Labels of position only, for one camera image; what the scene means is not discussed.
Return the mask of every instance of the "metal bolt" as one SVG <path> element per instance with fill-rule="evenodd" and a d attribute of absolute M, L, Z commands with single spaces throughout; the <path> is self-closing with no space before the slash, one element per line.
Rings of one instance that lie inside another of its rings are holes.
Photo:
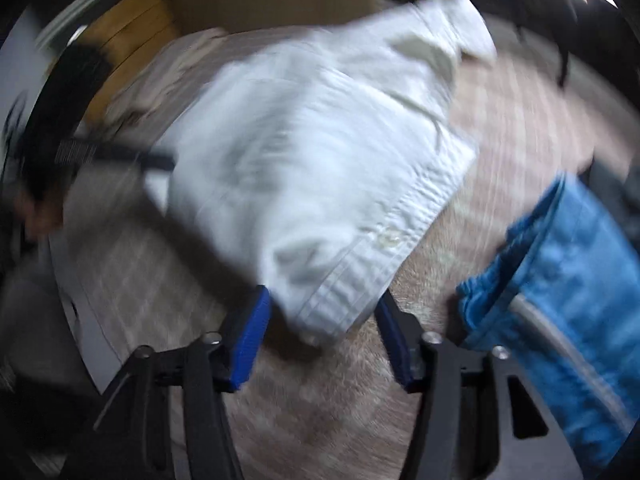
<path fill-rule="evenodd" d="M 200 340 L 205 345 L 219 345 L 222 343 L 222 336 L 218 332 L 207 332 L 202 334 Z"/>
<path fill-rule="evenodd" d="M 496 356 L 498 359 L 502 359 L 503 361 L 505 359 L 509 358 L 509 351 L 504 347 L 504 346 L 494 346 L 494 348 L 491 350 L 491 353 Z"/>
<path fill-rule="evenodd" d="M 442 343 L 442 336 L 437 332 L 424 332 L 422 334 L 422 340 L 431 345 L 439 345 Z"/>
<path fill-rule="evenodd" d="M 154 349 L 151 346 L 142 345 L 136 348 L 133 353 L 138 359 L 149 359 L 153 352 Z"/>

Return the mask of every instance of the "brown panel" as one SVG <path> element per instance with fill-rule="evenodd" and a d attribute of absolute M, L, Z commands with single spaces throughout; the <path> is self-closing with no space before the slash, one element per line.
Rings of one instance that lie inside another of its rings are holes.
<path fill-rule="evenodd" d="M 162 47 L 177 37 L 178 31 L 174 25 L 171 24 L 127 57 L 127 59 L 111 73 L 107 81 L 102 85 L 102 88 L 100 88 L 91 103 L 89 103 L 84 118 L 92 123 L 99 121 L 113 95 L 121 88 L 127 86 L 127 84 L 149 64 Z"/>
<path fill-rule="evenodd" d="M 168 7 L 160 2 L 126 25 L 103 46 L 103 50 L 113 66 L 118 67 L 140 46 L 167 28 L 172 21 L 173 17 Z"/>
<path fill-rule="evenodd" d="M 122 0 L 95 20 L 81 34 L 81 41 L 103 46 L 130 22 L 162 0 Z"/>

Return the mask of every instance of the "blue shorts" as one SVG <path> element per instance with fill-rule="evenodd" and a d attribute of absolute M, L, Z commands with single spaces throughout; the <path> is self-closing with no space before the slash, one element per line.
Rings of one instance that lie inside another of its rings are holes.
<path fill-rule="evenodd" d="M 560 176 L 458 293 L 463 346 L 510 348 L 597 476 L 640 415 L 640 259 L 606 209 Z"/>

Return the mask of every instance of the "bed surface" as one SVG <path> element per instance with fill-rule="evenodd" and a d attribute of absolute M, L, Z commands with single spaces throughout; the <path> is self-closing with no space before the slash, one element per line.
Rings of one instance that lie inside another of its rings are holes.
<path fill-rule="evenodd" d="M 640 143 L 636 112 L 572 60 L 568 89 L 554 76 L 553 46 L 488 23 L 494 67 L 462 63 L 450 122 L 479 156 L 449 206 L 391 285 L 425 327 L 462 336 L 450 300 L 484 269 L 508 224 L 528 211 L 559 170 L 594 151 L 625 173 Z M 119 139 L 151 144 L 225 63 L 302 34 L 284 28 L 233 35 L 183 77 L 163 106 Z M 175 348 L 219 325 L 246 285 L 188 234 L 161 219 L 135 171 L 84 170 L 70 190 L 62 233 L 84 301 L 121 360 L 140 344 Z M 226 406 L 247 479 L 396 478 L 418 397 L 404 394 L 373 320 L 324 352 L 306 348 L 275 319 L 244 388 Z M 173 417 L 180 438 L 179 413 Z"/>

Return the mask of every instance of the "white wall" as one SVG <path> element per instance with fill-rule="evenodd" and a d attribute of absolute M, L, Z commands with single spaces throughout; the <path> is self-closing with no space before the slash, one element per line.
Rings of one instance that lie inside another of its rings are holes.
<path fill-rule="evenodd" d="M 26 90 L 27 105 L 22 117 L 24 126 L 44 85 L 54 57 L 48 51 L 38 52 L 35 49 L 34 42 L 39 32 L 40 26 L 27 8 L 0 48 L 0 128 L 15 98 Z M 4 139 L 0 142 L 0 154 L 4 158 Z"/>

